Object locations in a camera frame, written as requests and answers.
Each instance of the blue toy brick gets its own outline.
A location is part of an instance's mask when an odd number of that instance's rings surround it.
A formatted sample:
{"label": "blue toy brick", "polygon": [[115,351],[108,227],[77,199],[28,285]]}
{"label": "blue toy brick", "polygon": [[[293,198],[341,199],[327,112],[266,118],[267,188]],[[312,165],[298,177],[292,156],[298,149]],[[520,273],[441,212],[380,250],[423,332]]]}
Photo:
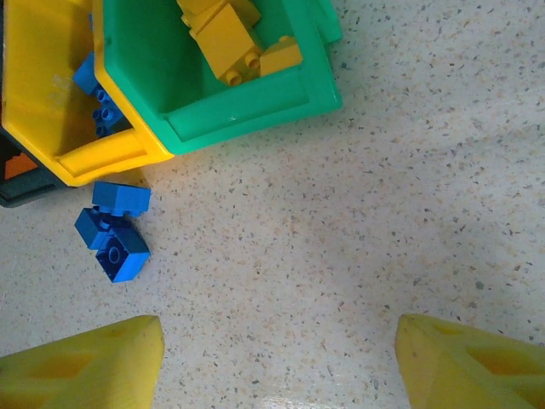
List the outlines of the blue toy brick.
{"label": "blue toy brick", "polygon": [[73,80],[87,95],[95,95],[101,89],[95,77],[95,53],[89,54],[74,74]]}
{"label": "blue toy brick", "polygon": [[132,280],[150,256],[144,239],[132,227],[111,228],[96,259],[112,283]]}
{"label": "blue toy brick", "polygon": [[113,102],[104,102],[100,108],[93,112],[96,126],[111,128],[123,118],[123,114]]}
{"label": "blue toy brick", "polygon": [[103,89],[96,93],[96,100],[101,104],[106,104],[107,102],[113,103],[111,96]]}
{"label": "blue toy brick", "polygon": [[90,250],[99,250],[112,226],[126,227],[128,222],[122,217],[100,213],[98,206],[83,209],[76,220],[76,229]]}
{"label": "blue toy brick", "polygon": [[101,213],[112,216],[138,217],[149,209],[151,196],[152,191],[146,187],[98,181],[93,191],[93,205],[99,206]]}

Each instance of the plastic container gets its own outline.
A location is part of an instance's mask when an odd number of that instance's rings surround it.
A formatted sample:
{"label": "plastic container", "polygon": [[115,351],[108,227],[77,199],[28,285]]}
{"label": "plastic container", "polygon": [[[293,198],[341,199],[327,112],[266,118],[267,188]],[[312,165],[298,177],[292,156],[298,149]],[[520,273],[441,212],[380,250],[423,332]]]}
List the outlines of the plastic container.
{"label": "plastic container", "polygon": [[[3,4],[1,11],[0,36],[3,38]],[[3,55],[0,53],[0,84],[2,67]],[[63,187],[66,185],[62,181],[0,127],[0,206],[21,206]]]}
{"label": "plastic container", "polygon": [[5,0],[4,7],[3,127],[39,162],[81,186],[172,157],[151,132],[97,138],[99,103],[72,81],[93,49],[90,0]]}
{"label": "plastic container", "polygon": [[294,36],[303,62],[235,88],[214,77],[175,0],[95,1],[107,73],[174,154],[341,106],[328,46],[342,33],[329,0],[255,0],[265,48]]}

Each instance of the yellow plastic wedge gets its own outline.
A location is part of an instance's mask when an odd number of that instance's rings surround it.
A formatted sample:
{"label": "yellow plastic wedge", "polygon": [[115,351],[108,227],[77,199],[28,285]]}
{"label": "yellow plastic wedge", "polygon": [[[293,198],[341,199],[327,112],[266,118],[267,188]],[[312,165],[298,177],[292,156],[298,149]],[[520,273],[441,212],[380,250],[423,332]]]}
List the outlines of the yellow plastic wedge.
{"label": "yellow plastic wedge", "polygon": [[424,315],[395,343],[413,409],[544,409],[545,348]]}
{"label": "yellow plastic wedge", "polygon": [[159,318],[141,316],[9,355],[0,408],[147,409],[163,354]]}

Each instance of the yellow toy brick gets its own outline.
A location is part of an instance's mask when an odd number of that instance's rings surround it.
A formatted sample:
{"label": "yellow toy brick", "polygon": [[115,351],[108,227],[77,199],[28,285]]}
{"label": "yellow toy brick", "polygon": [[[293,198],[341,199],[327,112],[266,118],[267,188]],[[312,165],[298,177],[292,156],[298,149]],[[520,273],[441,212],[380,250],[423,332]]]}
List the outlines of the yellow toy brick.
{"label": "yellow toy brick", "polygon": [[290,36],[281,37],[280,41],[269,47],[261,56],[261,76],[274,74],[303,61],[297,41]]}
{"label": "yellow toy brick", "polygon": [[158,317],[141,316],[0,359],[0,408],[144,409],[163,360]]}
{"label": "yellow toy brick", "polygon": [[545,408],[545,348],[424,315],[395,343],[413,409]]}
{"label": "yellow toy brick", "polygon": [[192,14],[182,8],[184,14],[181,16],[181,20],[191,28],[189,34],[195,38],[228,3],[232,5],[237,15],[247,26],[254,26],[261,18],[261,13],[250,0],[220,0],[199,14]]}
{"label": "yellow toy brick", "polygon": [[199,14],[219,3],[220,0],[176,0],[184,13]]}
{"label": "yellow toy brick", "polygon": [[251,27],[227,3],[195,40],[215,77],[229,86],[259,77],[263,54]]}

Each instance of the green plastic bin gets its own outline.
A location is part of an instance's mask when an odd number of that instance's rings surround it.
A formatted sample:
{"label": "green plastic bin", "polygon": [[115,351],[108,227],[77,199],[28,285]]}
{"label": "green plastic bin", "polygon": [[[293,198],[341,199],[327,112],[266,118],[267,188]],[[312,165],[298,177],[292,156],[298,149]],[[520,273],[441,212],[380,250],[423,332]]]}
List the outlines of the green plastic bin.
{"label": "green plastic bin", "polygon": [[254,3],[263,45],[294,36],[303,62],[228,88],[189,36],[176,0],[104,1],[106,70],[172,153],[341,107],[328,48],[342,32],[330,1]]}

